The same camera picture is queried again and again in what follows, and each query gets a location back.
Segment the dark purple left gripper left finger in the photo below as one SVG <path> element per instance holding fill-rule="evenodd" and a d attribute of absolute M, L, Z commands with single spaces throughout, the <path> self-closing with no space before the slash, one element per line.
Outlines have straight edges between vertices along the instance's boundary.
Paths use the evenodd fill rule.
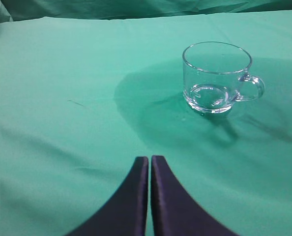
<path fill-rule="evenodd" d="M 116 192 L 69 236 L 144 236 L 148 204 L 148 158 L 136 157 Z"/>

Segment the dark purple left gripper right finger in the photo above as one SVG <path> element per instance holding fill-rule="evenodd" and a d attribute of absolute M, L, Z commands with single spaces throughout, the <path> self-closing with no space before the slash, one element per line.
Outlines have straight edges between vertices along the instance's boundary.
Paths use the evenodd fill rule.
<path fill-rule="evenodd" d="M 180 184 L 164 156 L 151 158 L 151 215 L 156 236 L 235 236 Z"/>

